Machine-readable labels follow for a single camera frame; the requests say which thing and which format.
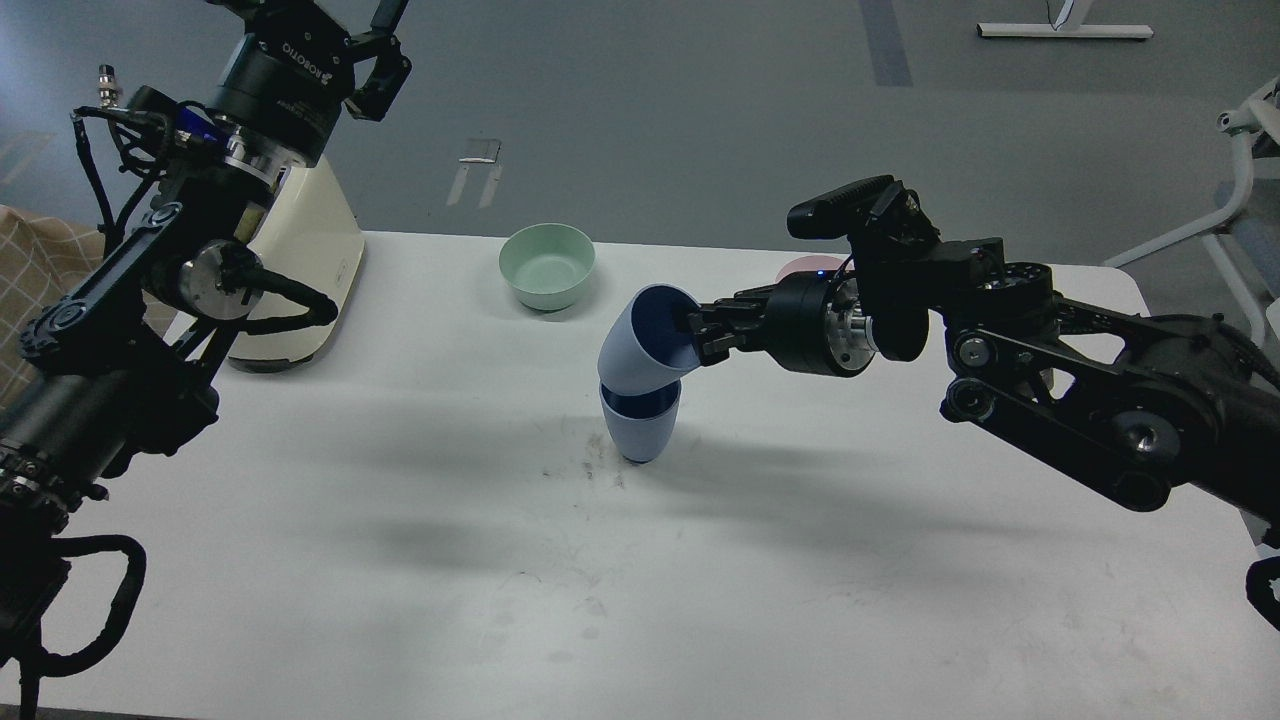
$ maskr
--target floor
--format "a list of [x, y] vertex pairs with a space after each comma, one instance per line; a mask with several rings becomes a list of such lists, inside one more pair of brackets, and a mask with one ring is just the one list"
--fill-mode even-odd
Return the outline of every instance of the floor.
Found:
[[[323, 4], [358, 31], [374, 1]], [[1215, 120], [1280, 73], [1280, 4], [1094, 5], [1091, 23], [1151, 24], [1146, 42], [975, 32], [1046, 12], [1039, 0], [415, 0], [398, 32], [413, 74], [385, 122], [344, 118], [329, 156], [370, 229], [506, 236], [563, 222], [598, 242], [838, 252], [788, 238], [787, 209], [892, 173], [946, 238], [1001, 236], [1011, 259], [1097, 264], [1211, 211], [1230, 179]], [[239, 35], [230, 13], [191, 1], [4, 13], [0, 202], [87, 223], [65, 118], [95, 101], [97, 64], [127, 88], [206, 99]], [[458, 187], [468, 138], [497, 138], [500, 152]], [[1276, 163], [1260, 176], [1277, 177]], [[105, 151], [100, 164], [111, 167]], [[1243, 322], [1198, 243], [1128, 270], [1155, 313]]]

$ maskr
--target bolt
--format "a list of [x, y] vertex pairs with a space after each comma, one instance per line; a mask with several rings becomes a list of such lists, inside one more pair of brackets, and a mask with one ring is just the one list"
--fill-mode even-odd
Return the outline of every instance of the bolt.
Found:
[[956, 380], [947, 388], [947, 402], [955, 418], [968, 421], [983, 421], [996, 407], [996, 398], [977, 380]]
[[956, 355], [966, 368], [982, 368], [991, 363], [991, 345], [980, 337], [970, 337], [960, 342]]
[[54, 314], [54, 320], [50, 323], [55, 331], [60, 331], [69, 325], [76, 324], [76, 320], [84, 314], [84, 306], [81, 304], [73, 304], [63, 307]]
[[178, 209], [173, 205], [173, 202], [169, 202], [169, 204], [161, 205], [154, 213], [151, 213], [150, 223], [152, 225], [163, 225], [163, 224], [168, 223], [169, 220], [172, 220], [173, 217], [177, 215], [177, 214], [178, 214]]

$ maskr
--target chair leg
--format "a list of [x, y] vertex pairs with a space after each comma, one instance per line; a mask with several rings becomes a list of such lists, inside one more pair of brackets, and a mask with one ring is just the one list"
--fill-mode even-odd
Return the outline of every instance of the chair leg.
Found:
[[1244, 311], [1244, 316], [1249, 322], [1249, 340], [1253, 341], [1253, 345], [1262, 347], [1262, 341], [1267, 336], [1267, 320], [1263, 316], [1265, 310], [1262, 304], [1249, 291], [1248, 283], [1244, 282], [1244, 275], [1240, 274], [1239, 268], [1226, 255], [1226, 250], [1222, 247], [1219, 237], [1216, 234], [1206, 234], [1201, 241], [1204, 243], [1208, 256], [1213, 260], [1213, 265], [1217, 266], [1217, 273], [1222, 275], [1222, 282], [1226, 283], [1228, 290], [1231, 291], [1231, 296], [1235, 297], [1235, 302]]
[[1192, 220], [1180, 228], [1169, 231], [1155, 240], [1148, 240], [1147, 242], [1125, 250], [1114, 258], [1107, 258], [1102, 264], [1108, 268], [1121, 268], [1134, 260], [1140, 260], [1147, 255], [1160, 252], [1171, 245], [1178, 245], [1184, 240], [1190, 240], [1212, 231], [1213, 228], [1226, 224], [1233, 218], [1239, 215], [1240, 210], [1244, 209], [1244, 204], [1249, 201], [1249, 193], [1253, 191], [1253, 147], [1249, 143], [1249, 140], [1251, 136], [1247, 132], [1231, 136], [1231, 164], [1235, 169], [1235, 186], [1231, 188], [1231, 197], [1226, 201], [1226, 205], [1219, 208], [1208, 215], [1204, 215], [1203, 218]]

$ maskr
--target light blue cup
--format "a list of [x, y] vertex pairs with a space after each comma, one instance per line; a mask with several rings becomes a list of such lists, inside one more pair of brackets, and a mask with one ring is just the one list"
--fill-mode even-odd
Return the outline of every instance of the light blue cup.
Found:
[[645, 395], [618, 395], [600, 386], [604, 424], [618, 452], [643, 464], [662, 455], [676, 428], [680, 380]]
[[698, 310], [698, 301], [669, 284], [641, 288], [609, 328], [596, 370], [617, 395], [645, 395], [701, 366], [694, 336], [676, 328], [675, 315]]

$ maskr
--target chair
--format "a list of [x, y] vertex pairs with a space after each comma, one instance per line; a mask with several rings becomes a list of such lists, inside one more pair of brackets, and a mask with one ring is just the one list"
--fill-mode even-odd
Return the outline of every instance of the chair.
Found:
[[1121, 268], [1184, 240], [1199, 237], [1228, 290], [1249, 322], [1249, 338], [1258, 346], [1266, 338], [1268, 313], [1276, 320], [1274, 327], [1280, 327], [1280, 304], [1272, 304], [1271, 307], [1262, 306], [1249, 290], [1235, 261], [1226, 254], [1219, 236], [1234, 233], [1260, 274], [1267, 281], [1268, 290], [1274, 295], [1280, 295], [1280, 243], [1276, 242], [1276, 238], [1280, 238], [1280, 231], [1276, 229], [1280, 214], [1270, 208], [1280, 200], [1280, 190], [1276, 188], [1275, 181], [1265, 181], [1263, 192], [1257, 193], [1258, 200], [1263, 200], [1267, 208], [1248, 209], [1251, 196], [1256, 195], [1254, 159], [1280, 155], [1280, 146], [1276, 143], [1276, 140], [1280, 138], [1280, 109], [1276, 106], [1276, 102], [1280, 101], [1280, 94], [1277, 90], [1280, 90], [1280, 77], [1263, 85], [1235, 110], [1225, 111], [1217, 118], [1219, 131], [1231, 138], [1231, 164], [1234, 168], [1230, 196], [1221, 208], [1155, 240], [1148, 240], [1137, 247], [1108, 258], [1103, 263], [1111, 268]]

